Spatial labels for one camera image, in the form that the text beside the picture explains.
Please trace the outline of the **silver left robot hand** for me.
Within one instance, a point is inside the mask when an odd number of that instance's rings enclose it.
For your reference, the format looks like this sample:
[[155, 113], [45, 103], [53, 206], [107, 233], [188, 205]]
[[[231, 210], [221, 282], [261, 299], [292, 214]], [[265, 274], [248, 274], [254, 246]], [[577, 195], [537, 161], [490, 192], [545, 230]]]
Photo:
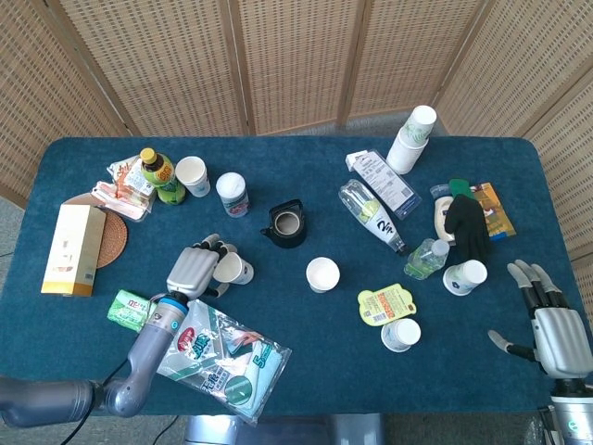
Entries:
[[189, 300], [199, 299], [203, 295], [219, 298], [230, 285], [219, 283], [211, 287], [210, 282], [219, 261], [228, 253], [236, 251], [236, 246], [222, 241], [219, 234], [211, 234], [185, 248], [167, 278], [168, 291], [182, 293]]

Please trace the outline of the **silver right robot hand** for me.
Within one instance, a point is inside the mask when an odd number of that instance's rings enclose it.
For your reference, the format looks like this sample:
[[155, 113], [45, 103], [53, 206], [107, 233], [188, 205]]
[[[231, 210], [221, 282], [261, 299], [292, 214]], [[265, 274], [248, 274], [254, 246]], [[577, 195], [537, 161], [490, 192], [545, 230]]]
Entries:
[[547, 272], [538, 264], [516, 260], [507, 270], [522, 292], [535, 346], [512, 343], [499, 332], [488, 337], [503, 352], [537, 362], [557, 380], [584, 379], [592, 373], [592, 351], [581, 315], [572, 309]]

